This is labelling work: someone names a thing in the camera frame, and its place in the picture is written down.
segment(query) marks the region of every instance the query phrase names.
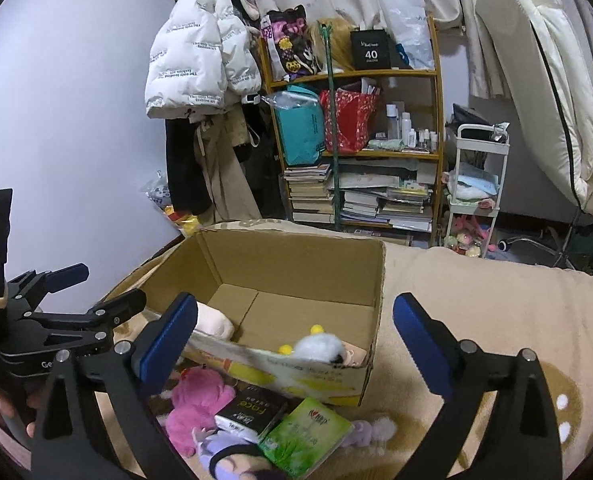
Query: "black box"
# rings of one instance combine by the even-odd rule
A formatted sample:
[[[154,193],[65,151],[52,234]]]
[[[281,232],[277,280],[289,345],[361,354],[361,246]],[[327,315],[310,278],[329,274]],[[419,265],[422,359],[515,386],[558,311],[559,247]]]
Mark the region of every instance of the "black box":
[[[220,430],[259,444],[280,421],[286,411],[288,399],[259,386],[247,386],[220,410],[216,426]]]
[[[389,38],[385,30],[355,30],[350,32],[350,40],[356,70],[392,68]]]

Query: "green pole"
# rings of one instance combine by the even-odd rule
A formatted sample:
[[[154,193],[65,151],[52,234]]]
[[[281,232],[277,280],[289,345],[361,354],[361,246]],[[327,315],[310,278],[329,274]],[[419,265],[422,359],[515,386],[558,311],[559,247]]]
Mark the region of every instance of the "green pole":
[[[330,47],[330,33],[332,27],[319,25],[323,45],[325,46],[325,59],[328,66],[328,86],[330,88],[329,112],[333,133],[333,177],[334,177],[334,228],[341,230],[341,192],[339,190],[339,145],[337,135],[339,128],[336,121],[336,90],[334,89],[333,53]]]

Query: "white bottle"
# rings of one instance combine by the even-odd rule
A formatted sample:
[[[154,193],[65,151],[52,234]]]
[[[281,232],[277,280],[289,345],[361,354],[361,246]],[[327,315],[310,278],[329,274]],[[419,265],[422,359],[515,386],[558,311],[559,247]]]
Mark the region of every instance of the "white bottle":
[[[430,131],[428,129],[423,131],[423,142],[421,143],[421,147],[424,150],[430,151]]]
[[[407,140],[405,141],[408,148],[416,148],[416,131],[414,128],[410,130]]]
[[[439,136],[436,132],[430,132],[430,151],[436,153],[439,149]]]
[[[399,138],[397,105],[385,105],[385,114],[387,115],[387,140],[397,140]]]
[[[413,122],[410,119],[410,114],[408,112],[403,112],[401,114],[401,137],[400,137],[400,139],[402,139],[403,142],[406,144],[408,142],[408,137],[410,136],[411,129],[413,129]]]

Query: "purple plush toy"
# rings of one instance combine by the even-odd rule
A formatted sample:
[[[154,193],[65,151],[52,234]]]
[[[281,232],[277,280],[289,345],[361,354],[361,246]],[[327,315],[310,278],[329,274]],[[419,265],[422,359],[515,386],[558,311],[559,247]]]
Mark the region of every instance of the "purple plush toy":
[[[288,480],[256,446],[248,441],[218,431],[194,431],[198,460],[216,480]]]

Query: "white utility cart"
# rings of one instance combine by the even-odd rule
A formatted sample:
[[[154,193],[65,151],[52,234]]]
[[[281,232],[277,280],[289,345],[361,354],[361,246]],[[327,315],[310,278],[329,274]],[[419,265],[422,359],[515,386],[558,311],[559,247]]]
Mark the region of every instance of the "white utility cart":
[[[450,208],[450,216],[448,220],[448,231],[444,240],[444,245],[448,246],[448,237],[452,229],[452,222],[454,215],[474,215],[478,217],[492,218],[492,224],[488,230],[487,239],[481,248],[481,257],[485,258],[488,251],[488,245],[493,235],[494,226],[496,219],[499,214],[499,204],[501,203],[501,195],[503,193],[503,184],[505,183],[505,172],[508,167],[508,153],[510,153],[510,134],[506,130],[506,141],[505,142],[492,142],[491,140],[476,140],[476,139],[464,139],[462,133],[464,130],[483,130],[486,132],[494,133],[499,130],[496,126],[485,126],[483,124],[462,124],[459,126],[457,131],[457,164],[455,166],[455,188],[459,182],[459,166],[461,165],[461,151],[470,150],[472,152],[485,152],[493,153],[495,155],[503,156],[503,169],[499,176],[499,192],[495,199],[495,206],[493,209],[482,209],[476,205],[464,205],[452,195],[448,195],[448,203]]]

